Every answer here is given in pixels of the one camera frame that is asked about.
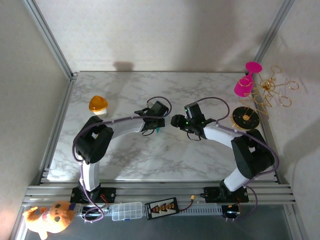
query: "robotic arm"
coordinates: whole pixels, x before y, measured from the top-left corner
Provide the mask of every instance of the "robotic arm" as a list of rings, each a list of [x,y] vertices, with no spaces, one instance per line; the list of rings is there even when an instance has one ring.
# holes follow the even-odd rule
[[[206,191],[205,188],[206,202],[237,202],[238,195],[243,197],[243,186],[275,163],[272,153],[247,136],[218,128],[213,123],[214,119],[205,119],[197,103],[188,104],[184,109],[186,116],[174,115],[171,119],[171,125],[188,134],[195,134],[200,139],[213,140],[228,146],[233,150],[237,165],[237,168],[220,182],[218,189],[212,187],[211,191]],[[257,129],[249,130],[247,133],[265,143]]]
[[[73,201],[86,201],[87,199],[83,191],[87,191],[89,197],[94,202],[99,202],[100,194],[105,193],[100,187],[99,161],[106,154],[110,141],[121,135],[139,133],[164,127],[165,119],[163,116],[165,116],[168,110],[169,109],[165,105],[157,101],[151,108],[145,108],[134,112],[136,116],[141,116],[141,118],[133,118],[128,121],[116,121],[110,126],[106,126],[105,124],[94,126],[89,131],[81,135],[75,144],[75,152],[84,161],[84,185],[79,183],[79,186],[73,190],[73,195],[77,195],[75,196],[76,199]],[[102,122],[102,120],[98,116],[93,116],[86,122],[81,131],[88,126],[99,122]]]

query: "pink cup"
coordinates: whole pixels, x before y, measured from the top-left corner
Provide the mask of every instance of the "pink cup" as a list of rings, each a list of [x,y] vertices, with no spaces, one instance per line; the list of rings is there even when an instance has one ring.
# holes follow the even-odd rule
[[[241,78],[234,87],[234,93],[239,97],[247,97],[254,87],[254,80],[251,76],[244,76]]]
[[[249,74],[243,76],[234,87],[235,94],[242,98],[247,97],[254,87],[252,74],[260,73],[263,69],[262,66],[255,61],[247,62],[245,68],[249,71]]]

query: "orange plush toy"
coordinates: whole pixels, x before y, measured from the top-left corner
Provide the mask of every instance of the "orange plush toy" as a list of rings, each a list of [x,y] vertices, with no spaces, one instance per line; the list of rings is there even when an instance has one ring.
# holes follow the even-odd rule
[[[36,215],[37,206],[25,211],[26,227],[40,235],[41,240],[48,237],[48,233],[60,233],[65,230],[75,216],[75,203],[56,201],[49,209],[40,208],[40,215]]]

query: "orange dome lamp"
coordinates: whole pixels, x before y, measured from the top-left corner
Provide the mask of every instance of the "orange dome lamp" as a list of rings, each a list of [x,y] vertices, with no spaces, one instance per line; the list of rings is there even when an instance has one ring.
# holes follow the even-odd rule
[[[107,114],[108,102],[102,96],[94,96],[89,103],[89,110],[95,115]]]

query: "black mount bracket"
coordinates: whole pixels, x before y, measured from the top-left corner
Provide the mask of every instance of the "black mount bracket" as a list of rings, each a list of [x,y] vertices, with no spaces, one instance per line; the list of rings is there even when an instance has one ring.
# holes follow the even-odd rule
[[[134,113],[144,117],[163,117],[168,111],[169,108],[167,108],[161,102],[156,101],[151,108],[146,107],[142,110],[135,111]],[[145,124],[142,129],[142,132],[165,127],[164,118],[144,118],[143,121],[145,122]]]
[[[204,127],[216,120],[212,118],[206,119],[199,105],[195,102],[184,106],[184,110],[186,117],[181,114],[174,115],[171,119],[171,125],[180,128],[180,130],[188,134],[195,134],[198,137],[207,139],[204,133]]]
[[[89,197],[96,203],[96,204],[104,204],[104,200],[100,197],[101,194],[105,196],[106,201],[109,204],[113,204],[116,199],[116,188],[114,187],[99,187],[96,188],[98,191],[96,193],[88,192]],[[77,186],[72,189],[70,203],[77,203],[77,204],[89,204],[86,195],[83,192],[82,186]]]
[[[248,192],[246,188],[240,187],[238,190],[232,192],[232,194],[226,196],[223,195],[221,187],[219,186],[207,186],[203,188],[204,193],[200,196],[205,199],[205,203],[248,203]]]

